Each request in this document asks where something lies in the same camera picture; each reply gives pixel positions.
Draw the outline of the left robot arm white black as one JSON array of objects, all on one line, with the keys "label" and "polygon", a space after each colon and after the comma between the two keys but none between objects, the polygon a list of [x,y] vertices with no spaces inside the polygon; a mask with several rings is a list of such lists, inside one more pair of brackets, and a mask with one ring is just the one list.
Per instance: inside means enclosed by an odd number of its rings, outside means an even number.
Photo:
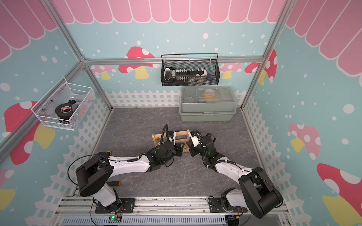
[{"label": "left robot arm white black", "polygon": [[183,155],[184,148],[184,144],[176,143],[175,137],[176,133],[170,133],[165,125],[158,145],[139,156],[115,157],[110,152],[90,154],[89,160],[76,169],[76,181],[72,183],[78,186],[81,197],[93,198],[98,210],[120,214],[124,204],[115,190],[120,182],[109,181],[109,178],[127,173],[153,172],[162,166],[171,166],[175,157]]}]

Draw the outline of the wooden jewelry display stand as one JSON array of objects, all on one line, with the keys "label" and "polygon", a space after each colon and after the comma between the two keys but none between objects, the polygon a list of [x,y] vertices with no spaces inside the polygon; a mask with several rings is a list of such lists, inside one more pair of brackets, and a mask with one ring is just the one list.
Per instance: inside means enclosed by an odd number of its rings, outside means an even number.
[{"label": "wooden jewelry display stand", "polygon": [[[189,147],[187,145],[187,142],[189,142],[189,130],[168,131],[168,134],[173,137],[173,140],[176,144],[179,144],[181,146],[183,144],[183,153],[189,153]],[[155,146],[159,145],[161,134],[153,134],[152,139]]]}]

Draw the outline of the white black device in basket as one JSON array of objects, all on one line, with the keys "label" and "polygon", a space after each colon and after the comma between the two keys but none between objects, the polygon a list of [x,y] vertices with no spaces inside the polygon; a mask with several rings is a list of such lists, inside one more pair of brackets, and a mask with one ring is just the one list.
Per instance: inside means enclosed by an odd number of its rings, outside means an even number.
[{"label": "white black device in basket", "polygon": [[207,83],[207,71],[203,69],[175,69],[167,67],[161,73],[161,81],[166,84],[186,85]]}]

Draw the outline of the green plastic storage box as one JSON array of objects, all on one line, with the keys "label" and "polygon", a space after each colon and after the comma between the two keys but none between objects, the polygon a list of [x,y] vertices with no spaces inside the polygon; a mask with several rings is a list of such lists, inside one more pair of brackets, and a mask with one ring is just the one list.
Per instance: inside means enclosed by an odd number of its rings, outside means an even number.
[{"label": "green plastic storage box", "polygon": [[[206,89],[216,91],[215,99],[203,98]],[[230,121],[238,107],[238,99],[229,86],[187,86],[180,96],[179,113],[183,122]]]}]

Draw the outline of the yellow item in box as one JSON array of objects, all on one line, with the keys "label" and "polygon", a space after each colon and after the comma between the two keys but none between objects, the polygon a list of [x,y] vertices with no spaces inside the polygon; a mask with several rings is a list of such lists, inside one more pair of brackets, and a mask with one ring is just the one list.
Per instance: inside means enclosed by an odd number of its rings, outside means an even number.
[{"label": "yellow item in box", "polygon": [[206,89],[206,90],[204,90],[202,95],[203,95],[204,99],[212,100],[212,99],[215,99],[216,91],[213,89]]}]

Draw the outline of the yellow black screwdriver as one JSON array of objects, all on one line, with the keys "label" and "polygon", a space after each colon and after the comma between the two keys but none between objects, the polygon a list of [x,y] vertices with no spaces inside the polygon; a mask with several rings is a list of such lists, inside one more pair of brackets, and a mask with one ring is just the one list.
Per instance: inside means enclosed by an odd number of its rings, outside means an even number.
[{"label": "yellow black screwdriver", "polygon": [[112,187],[120,186],[122,183],[120,181],[110,181],[109,185]]}]

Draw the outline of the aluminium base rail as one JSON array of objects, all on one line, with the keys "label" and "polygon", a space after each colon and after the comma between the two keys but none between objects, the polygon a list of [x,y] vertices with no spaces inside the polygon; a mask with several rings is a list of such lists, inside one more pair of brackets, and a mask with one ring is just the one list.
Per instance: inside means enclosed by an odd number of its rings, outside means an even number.
[{"label": "aluminium base rail", "polygon": [[285,206],[272,210],[262,219],[250,211],[212,212],[211,199],[206,196],[136,197],[123,207],[120,224],[108,224],[114,213],[95,213],[91,198],[63,198],[51,220],[52,226],[227,226],[239,216],[242,226],[291,226]]}]

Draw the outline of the green circuit board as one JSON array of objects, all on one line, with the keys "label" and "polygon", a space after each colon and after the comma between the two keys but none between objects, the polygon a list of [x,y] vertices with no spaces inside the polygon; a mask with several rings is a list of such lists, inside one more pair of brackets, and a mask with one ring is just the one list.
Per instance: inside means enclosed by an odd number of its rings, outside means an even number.
[{"label": "green circuit board", "polygon": [[122,221],[122,216],[110,216],[108,218],[108,224],[120,224]]}]

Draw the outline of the black tape roll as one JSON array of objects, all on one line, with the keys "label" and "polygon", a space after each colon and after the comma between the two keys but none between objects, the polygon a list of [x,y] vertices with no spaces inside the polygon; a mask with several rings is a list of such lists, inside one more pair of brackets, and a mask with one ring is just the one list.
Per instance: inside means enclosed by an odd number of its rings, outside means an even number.
[{"label": "black tape roll", "polygon": [[55,109],[56,115],[62,120],[69,120],[74,113],[73,104],[65,103],[57,106]]}]

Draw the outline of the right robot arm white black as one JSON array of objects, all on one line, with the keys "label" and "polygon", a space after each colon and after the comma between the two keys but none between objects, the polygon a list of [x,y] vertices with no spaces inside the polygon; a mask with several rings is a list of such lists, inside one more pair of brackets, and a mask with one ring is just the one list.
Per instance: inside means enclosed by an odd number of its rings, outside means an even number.
[{"label": "right robot arm white black", "polygon": [[189,152],[200,155],[203,165],[216,173],[223,174],[240,186],[222,193],[220,204],[226,211],[246,208],[257,218],[262,218],[271,210],[283,205],[283,197],[261,167],[249,168],[228,159],[215,148],[216,138],[197,130],[189,132]]}]

